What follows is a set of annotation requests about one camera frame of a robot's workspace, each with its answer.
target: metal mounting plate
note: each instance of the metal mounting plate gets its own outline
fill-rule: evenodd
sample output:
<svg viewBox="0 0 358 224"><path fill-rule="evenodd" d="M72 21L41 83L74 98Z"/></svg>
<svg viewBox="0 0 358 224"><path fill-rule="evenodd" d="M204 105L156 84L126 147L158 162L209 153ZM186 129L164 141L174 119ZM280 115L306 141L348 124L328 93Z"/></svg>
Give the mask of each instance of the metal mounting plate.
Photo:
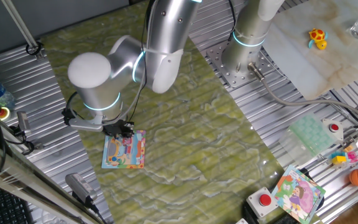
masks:
<svg viewBox="0 0 358 224"><path fill-rule="evenodd" d="M215 45L209 48L206 51L206 54L209 58L211 58L212 64L216 67L216 69L222 74L222 78L233 88L237 88L242 86L249 81L255 79L255 75L250 72L249 74L241 75L241 74L231 74L226 70L225 66L222 63L222 52L229 44L228 41L222 42L218 45ZM259 53L259 70L263 73L269 73L274 70L274 67L269 63L265 57Z"/></svg>

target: picture book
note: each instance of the picture book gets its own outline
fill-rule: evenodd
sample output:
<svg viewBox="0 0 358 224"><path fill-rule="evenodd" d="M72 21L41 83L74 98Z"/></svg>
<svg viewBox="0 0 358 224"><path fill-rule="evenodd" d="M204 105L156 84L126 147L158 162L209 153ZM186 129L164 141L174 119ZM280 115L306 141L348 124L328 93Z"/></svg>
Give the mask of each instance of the picture book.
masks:
<svg viewBox="0 0 358 224"><path fill-rule="evenodd" d="M272 195L278 201L278 206L298 222L308 224L325 193L322 187L295 167L289 166Z"/></svg>
<svg viewBox="0 0 358 224"><path fill-rule="evenodd" d="M106 136L102 169L143 169L146 131L135 131L131 138Z"/></svg>

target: red button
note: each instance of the red button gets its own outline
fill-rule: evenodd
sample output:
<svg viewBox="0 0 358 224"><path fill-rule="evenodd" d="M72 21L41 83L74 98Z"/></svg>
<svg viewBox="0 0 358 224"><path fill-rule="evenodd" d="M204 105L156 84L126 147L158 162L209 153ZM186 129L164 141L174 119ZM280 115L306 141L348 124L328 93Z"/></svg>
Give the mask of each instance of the red button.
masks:
<svg viewBox="0 0 358 224"><path fill-rule="evenodd" d="M261 205L267 206L267 205L270 205L272 203L272 199L270 198L269 195L264 194L264 195L260 196L259 202L260 202Z"/></svg>
<svg viewBox="0 0 358 224"><path fill-rule="evenodd" d="M336 125L336 124L330 124L329 129L330 129L332 132L335 132L335 131L339 130L339 126Z"/></svg>
<svg viewBox="0 0 358 224"><path fill-rule="evenodd" d="M5 114L6 114L6 111L4 109L1 109L0 110L0 117L5 116Z"/></svg>

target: table surface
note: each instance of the table surface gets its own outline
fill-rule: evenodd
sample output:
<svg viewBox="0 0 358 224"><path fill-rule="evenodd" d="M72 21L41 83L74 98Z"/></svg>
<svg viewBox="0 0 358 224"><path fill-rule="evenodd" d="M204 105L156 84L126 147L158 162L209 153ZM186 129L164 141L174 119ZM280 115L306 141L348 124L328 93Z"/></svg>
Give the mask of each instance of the table surface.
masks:
<svg viewBox="0 0 358 224"><path fill-rule="evenodd" d="M107 55L122 35L141 38L146 2L58 30L42 38L66 99L70 61L84 52ZM125 104L137 84L123 92ZM74 109L87 114L76 98ZM227 223L241 218L247 195L270 188L282 167L188 40L171 89L145 88L133 121L147 131L144 169L102 169L104 134L80 131L116 223ZM261 222L268 222L277 209Z"/></svg>
<svg viewBox="0 0 358 224"><path fill-rule="evenodd" d="M264 48L307 100L358 80L358 39L350 27L358 0L312 0L277 14ZM309 49L309 32L326 33L327 47Z"/></svg>

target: green patterned mat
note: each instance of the green patterned mat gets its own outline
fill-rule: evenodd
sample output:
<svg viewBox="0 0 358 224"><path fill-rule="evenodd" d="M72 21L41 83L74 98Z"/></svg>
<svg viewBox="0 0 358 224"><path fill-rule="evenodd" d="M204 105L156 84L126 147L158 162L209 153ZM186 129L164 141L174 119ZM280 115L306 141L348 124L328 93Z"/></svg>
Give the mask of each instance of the green patterned mat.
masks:
<svg viewBox="0 0 358 224"><path fill-rule="evenodd" d="M84 52L107 55L123 35L140 39L147 3L133 5L42 38L66 99L70 61ZM126 105L138 84L123 92ZM80 99L75 110L87 114ZM188 39L179 76L162 94L145 88L133 121L147 131L145 168L102 169L104 135L80 131L116 223L230 223L244 197L273 186L282 167ZM283 212L279 209L262 222Z"/></svg>

